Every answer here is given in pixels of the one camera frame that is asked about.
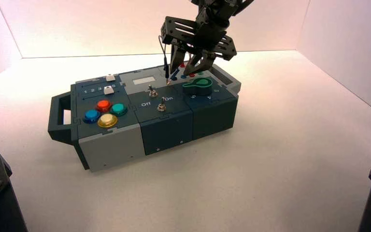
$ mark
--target carrying handle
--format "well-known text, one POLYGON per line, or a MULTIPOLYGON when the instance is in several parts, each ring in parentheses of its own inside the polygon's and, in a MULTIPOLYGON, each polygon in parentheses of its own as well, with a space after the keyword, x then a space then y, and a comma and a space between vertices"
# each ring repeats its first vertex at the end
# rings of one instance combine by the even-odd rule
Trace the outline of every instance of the carrying handle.
POLYGON ((71 124, 63 124, 63 111, 71 109, 71 93, 63 93, 52 97, 49 112, 49 125, 47 131, 53 140, 70 144, 71 124))

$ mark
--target blue button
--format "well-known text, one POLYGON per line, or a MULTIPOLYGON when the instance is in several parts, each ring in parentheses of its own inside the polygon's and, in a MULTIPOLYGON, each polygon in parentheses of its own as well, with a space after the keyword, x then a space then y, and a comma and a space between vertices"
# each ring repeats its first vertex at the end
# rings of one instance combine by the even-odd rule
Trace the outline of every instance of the blue button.
POLYGON ((117 115, 117 116, 122 116, 125 113, 127 113, 127 107, 125 107, 123 104, 114 104, 112 106, 112 109, 110 110, 110 113, 117 115))
POLYGON ((97 110, 89 110, 85 113, 85 118, 83 121, 85 123, 95 123, 100 117, 100 112, 97 110))

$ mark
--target yellow button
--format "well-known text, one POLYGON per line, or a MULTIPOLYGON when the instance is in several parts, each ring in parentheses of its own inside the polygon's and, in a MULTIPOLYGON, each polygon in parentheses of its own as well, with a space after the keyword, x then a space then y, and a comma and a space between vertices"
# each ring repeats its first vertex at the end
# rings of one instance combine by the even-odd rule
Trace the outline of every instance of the yellow button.
POLYGON ((117 117, 112 114, 103 114, 97 121, 99 127, 108 128, 117 123, 117 117))

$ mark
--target white push button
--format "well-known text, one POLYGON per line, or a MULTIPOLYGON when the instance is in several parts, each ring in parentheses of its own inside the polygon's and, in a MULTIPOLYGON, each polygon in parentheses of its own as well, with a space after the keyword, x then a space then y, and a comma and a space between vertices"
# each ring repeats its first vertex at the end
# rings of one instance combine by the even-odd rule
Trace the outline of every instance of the white push button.
POLYGON ((106 76, 106 81, 115 81, 115 80, 116 78, 114 77, 114 75, 109 74, 106 76))
POLYGON ((107 95, 107 94, 114 93, 114 90, 111 86, 106 86, 106 87, 104 87, 103 92, 104 92, 104 95, 107 95))

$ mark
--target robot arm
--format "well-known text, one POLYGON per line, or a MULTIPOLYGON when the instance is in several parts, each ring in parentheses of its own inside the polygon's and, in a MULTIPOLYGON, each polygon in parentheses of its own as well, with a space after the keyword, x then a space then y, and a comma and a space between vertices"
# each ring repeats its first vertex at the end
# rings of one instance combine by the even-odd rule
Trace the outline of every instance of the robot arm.
POLYGON ((229 18, 244 10, 254 0, 191 0, 199 6, 196 21, 166 17, 161 28, 164 44, 171 44, 170 73, 193 54, 184 74, 209 69, 216 57, 230 60, 237 54, 234 42, 226 35, 229 18))

